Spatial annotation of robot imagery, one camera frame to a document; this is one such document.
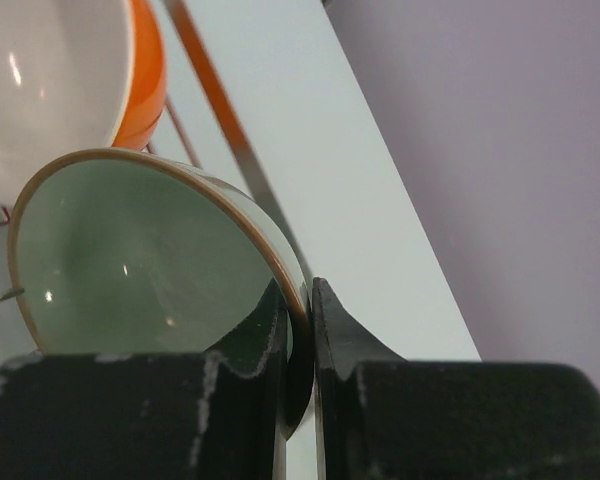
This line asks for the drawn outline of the green celadon bowl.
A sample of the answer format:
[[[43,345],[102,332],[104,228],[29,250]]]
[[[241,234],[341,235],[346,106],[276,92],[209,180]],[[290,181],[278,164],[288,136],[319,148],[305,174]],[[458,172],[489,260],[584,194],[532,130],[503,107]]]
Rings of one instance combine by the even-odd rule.
[[[276,287],[291,329],[283,430],[298,428],[313,382],[311,296],[287,236],[241,190],[139,151],[73,152],[23,187],[7,252],[47,354],[202,351]]]

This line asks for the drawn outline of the orange white bowl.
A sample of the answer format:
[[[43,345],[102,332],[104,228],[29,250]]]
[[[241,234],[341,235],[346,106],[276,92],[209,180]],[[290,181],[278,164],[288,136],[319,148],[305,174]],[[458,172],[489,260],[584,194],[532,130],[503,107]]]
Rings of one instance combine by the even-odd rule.
[[[144,149],[166,75],[147,1],[0,1],[0,204],[67,153]]]

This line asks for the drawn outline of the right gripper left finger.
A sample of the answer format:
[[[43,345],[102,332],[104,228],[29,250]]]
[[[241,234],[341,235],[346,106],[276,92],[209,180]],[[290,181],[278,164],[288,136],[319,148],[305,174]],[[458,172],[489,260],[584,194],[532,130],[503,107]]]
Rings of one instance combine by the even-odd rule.
[[[281,479],[287,312],[275,283],[201,353],[0,366],[0,479]]]

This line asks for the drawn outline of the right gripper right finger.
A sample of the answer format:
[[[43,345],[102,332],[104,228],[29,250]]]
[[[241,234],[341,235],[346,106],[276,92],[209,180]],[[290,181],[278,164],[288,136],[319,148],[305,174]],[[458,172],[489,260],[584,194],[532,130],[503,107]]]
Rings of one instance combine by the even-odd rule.
[[[312,287],[322,479],[600,479],[600,393],[551,363],[409,361]]]

